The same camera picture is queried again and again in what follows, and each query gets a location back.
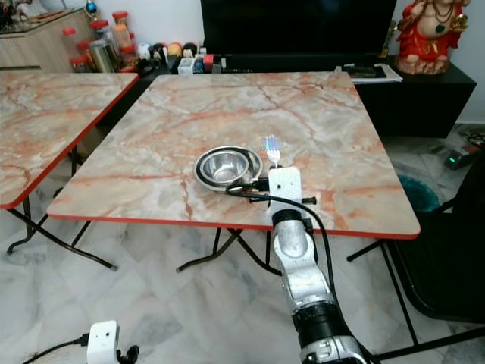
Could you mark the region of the red gold statue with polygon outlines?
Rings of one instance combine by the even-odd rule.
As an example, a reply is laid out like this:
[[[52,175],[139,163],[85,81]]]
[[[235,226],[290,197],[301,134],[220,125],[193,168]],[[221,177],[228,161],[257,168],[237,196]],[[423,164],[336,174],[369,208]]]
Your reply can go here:
[[[408,75],[440,75],[449,68],[449,51],[468,28],[463,13],[471,0],[414,0],[398,22],[399,54],[394,67]]]

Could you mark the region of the black chair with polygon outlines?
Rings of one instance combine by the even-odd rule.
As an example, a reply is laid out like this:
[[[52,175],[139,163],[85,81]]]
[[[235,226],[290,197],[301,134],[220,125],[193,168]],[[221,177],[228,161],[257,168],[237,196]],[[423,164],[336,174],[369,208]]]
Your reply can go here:
[[[431,319],[485,325],[485,155],[453,199],[417,218],[418,238],[390,246],[408,300]]]

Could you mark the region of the black television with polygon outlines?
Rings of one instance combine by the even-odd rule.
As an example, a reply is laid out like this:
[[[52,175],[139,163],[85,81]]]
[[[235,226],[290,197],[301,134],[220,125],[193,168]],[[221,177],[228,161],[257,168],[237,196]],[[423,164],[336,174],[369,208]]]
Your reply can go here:
[[[397,0],[200,0],[204,43],[229,55],[383,49]]]

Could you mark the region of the white paper stack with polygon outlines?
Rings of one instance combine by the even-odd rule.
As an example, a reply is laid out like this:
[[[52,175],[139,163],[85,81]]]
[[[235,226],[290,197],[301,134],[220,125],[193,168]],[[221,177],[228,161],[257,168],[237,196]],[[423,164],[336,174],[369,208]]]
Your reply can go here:
[[[399,83],[403,79],[388,64],[337,66],[336,72],[349,74],[354,84]]]

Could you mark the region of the teal round basket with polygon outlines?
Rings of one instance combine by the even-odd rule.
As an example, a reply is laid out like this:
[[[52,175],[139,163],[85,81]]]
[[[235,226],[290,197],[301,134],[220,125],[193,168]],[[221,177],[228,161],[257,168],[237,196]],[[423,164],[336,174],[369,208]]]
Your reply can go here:
[[[440,207],[440,199],[432,187],[407,174],[399,174],[398,179],[408,197],[409,204],[416,212],[432,212],[433,209]]]

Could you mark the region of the black device with green light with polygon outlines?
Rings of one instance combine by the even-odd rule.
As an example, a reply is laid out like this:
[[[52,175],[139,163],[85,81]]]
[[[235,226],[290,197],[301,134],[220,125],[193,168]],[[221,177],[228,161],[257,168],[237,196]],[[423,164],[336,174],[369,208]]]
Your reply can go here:
[[[485,150],[485,143],[468,143],[460,148],[448,149],[443,165],[449,170],[458,170],[470,165],[476,159],[476,155]]]

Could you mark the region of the orange-filled red-lidded jar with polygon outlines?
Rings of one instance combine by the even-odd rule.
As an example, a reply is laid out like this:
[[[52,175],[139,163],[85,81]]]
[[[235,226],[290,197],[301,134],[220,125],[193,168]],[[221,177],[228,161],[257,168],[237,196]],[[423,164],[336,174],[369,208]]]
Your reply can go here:
[[[114,34],[115,42],[117,42],[119,49],[131,48],[133,41],[130,35],[128,24],[128,11],[114,11],[111,14],[114,18],[114,27],[112,27],[112,34]]]

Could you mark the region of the marble folding table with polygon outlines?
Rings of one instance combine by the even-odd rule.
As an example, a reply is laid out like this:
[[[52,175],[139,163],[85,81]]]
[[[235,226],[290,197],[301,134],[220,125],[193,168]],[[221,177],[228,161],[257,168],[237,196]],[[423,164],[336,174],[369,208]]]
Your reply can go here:
[[[61,287],[27,332],[34,350],[114,320],[139,364],[296,364],[300,347],[266,203],[203,187],[196,160],[218,146],[260,150],[278,138],[285,167],[330,236],[336,294],[352,332],[374,353],[460,333],[398,301],[388,249],[349,261],[379,238],[412,243],[419,225],[399,182],[424,159],[388,155],[359,94],[336,73],[163,76],[70,179],[48,212],[92,221],[83,245],[119,271],[63,262]]]
[[[77,256],[117,270],[46,230],[47,215],[34,221],[29,195],[138,79],[132,73],[0,73],[0,208],[27,226],[27,236],[12,243],[7,253],[41,234]]]

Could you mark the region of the metal fork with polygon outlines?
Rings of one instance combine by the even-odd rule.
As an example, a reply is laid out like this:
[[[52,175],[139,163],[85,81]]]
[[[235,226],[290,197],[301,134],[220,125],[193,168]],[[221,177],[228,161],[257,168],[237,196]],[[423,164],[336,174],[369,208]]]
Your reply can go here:
[[[281,151],[280,151],[280,141],[278,141],[277,136],[269,135],[264,136],[262,140],[262,146],[264,153],[271,161],[272,168],[280,167]]]

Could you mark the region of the clear red-lidded jar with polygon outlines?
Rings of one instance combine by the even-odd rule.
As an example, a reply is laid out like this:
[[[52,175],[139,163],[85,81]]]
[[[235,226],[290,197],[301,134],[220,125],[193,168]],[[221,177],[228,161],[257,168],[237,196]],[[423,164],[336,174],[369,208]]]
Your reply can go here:
[[[107,20],[93,20],[89,25],[93,28],[97,39],[103,39],[105,42],[112,40],[111,25]]]

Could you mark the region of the tall red-lidded jar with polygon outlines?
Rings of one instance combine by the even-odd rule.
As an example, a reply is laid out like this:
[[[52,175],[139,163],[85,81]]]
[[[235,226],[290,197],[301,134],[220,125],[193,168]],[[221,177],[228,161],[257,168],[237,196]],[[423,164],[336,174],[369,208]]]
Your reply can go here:
[[[70,64],[77,56],[79,56],[79,51],[77,51],[77,31],[75,27],[64,27],[61,31],[61,42],[66,51],[68,58],[68,63]]]

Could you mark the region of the steel canister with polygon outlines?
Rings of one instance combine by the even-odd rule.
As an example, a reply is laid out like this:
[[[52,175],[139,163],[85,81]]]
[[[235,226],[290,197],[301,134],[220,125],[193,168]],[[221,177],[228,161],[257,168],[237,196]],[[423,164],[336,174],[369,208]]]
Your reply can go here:
[[[114,60],[112,60],[111,47],[104,39],[94,39],[88,45],[90,58],[98,73],[115,73]]]

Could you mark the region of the steel bowl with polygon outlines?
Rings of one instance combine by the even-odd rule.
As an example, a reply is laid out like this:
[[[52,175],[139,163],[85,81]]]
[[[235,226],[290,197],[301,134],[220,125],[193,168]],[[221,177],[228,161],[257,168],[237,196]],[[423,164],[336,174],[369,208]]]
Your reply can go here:
[[[256,179],[262,162],[248,149],[221,146],[200,156],[194,167],[198,180],[211,190],[225,190],[232,184],[247,184]]]

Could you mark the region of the light wooden cabinet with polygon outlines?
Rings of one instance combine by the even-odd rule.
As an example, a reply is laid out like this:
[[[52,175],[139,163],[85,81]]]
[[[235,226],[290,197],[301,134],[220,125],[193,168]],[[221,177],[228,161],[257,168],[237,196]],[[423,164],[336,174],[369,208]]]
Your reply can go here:
[[[83,10],[66,11],[43,24],[17,32],[0,34],[1,71],[42,71],[70,73],[72,55],[64,41],[63,29],[75,28],[77,41],[92,39],[89,17]]]

